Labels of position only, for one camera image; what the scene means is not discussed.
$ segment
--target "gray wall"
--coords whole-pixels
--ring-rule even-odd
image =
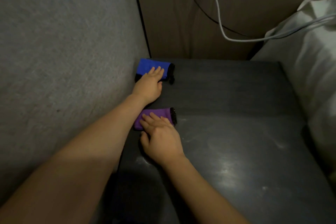
[[[148,57],[136,0],[0,0],[0,203]]]

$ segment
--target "white cable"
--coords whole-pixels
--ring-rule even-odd
[[[276,39],[276,38],[279,38],[279,37],[285,37],[287,35],[290,35],[292,34],[293,32],[301,29],[301,28],[305,28],[305,27],[308,27],[314,23],[317,23],[317,22],[320,22],[322,20],[325,20],[325,19],[328,19],[328,18],[331,18],[331,17],[335,17],[336,16],[336,13],[333,13],[333,14],[328,14],[328,15],[325,15],[325,16],[322,16],[322,17],[319,17],[319,18],[316,18],[312,21],[309,21],[307,23],[304,23],[302,24],[300,27],[297,27],[295,29],[291,29],[289,31],[286,31],[286,32],[283,32],[283,33],[280,33],[278,35],[273,35],[273,36],[269,36],[269,37],[265,37],[265,38],[259,38],[259,39],[249,39],[249,40],[238,40],[238,39],[231,39],[231,38],[228,38],[226,35],[225,35],[225,32],[223,30],[223,27],[222,27],[222,22],[221,22],[221,11],[219,9],[219,3],[218,3],[218,0],[215,0],[216,1],[216,5],[217,5],[217,13],[218,13],[218,22],[219,22],[219,28],[222,32],[222,35],[224,36],[224,38],[228,41],[231,41],[231,42],[237,42],[237,43],[253,43],[253,42],[260,42],[260,41],[266,41],[266,40],[271,40],[271,39]]]

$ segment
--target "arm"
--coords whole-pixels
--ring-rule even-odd
[[[204,178],[185,157],[179,133],[166,118],[151,113],[141,121],[141,143],[146,154],[166,171],[173,185],[200,223],[248,224],[248,221]]]
[[[154,68],[114,110],[40,166],[0,209],[1,223],[88,223],[141,110],[161,94]]]

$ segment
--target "black tabletop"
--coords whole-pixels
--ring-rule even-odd
[[[304,115],[278,63],[160,59],[175,64],[149,108],[174,107],[184,152],[251,223],[336,223],[336,203],[304,143]],[[128,135],[111,204],[117,219],[192,223],[160,168]]]

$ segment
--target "white bed sheet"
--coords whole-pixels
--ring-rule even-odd
[[[266,35],[336,12],[336,0],[305,0],[298,12]],[[336,19],[287,38],[269,40],[256,61],[281,62],[304,108],[317,150],[336,185]]]

